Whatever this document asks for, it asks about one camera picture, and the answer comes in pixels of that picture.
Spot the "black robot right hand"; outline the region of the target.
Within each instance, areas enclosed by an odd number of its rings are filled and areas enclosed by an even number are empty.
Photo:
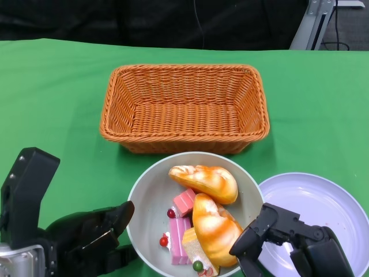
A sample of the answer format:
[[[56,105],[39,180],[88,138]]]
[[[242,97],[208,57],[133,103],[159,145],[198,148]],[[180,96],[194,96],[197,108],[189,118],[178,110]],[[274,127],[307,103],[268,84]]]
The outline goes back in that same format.
[[[235,256],[244,276],[262,276],[257,260],[264,243],[289,243],[289,256],[300,276],[354,276],[335,233],[326,226],[310,226],[300,215],[269,203],[263,204],[235,241],[229,253]]]

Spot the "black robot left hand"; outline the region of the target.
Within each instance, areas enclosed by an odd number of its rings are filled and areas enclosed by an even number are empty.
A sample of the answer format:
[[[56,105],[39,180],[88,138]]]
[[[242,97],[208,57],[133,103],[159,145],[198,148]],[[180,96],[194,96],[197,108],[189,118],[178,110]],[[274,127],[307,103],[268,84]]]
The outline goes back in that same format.
[[[116,207],[77,212],[46,229],[56,245],[56,276],[100,276],[121,269],[138,258],[132,245],[120,246],[135,207],[126,201]]]

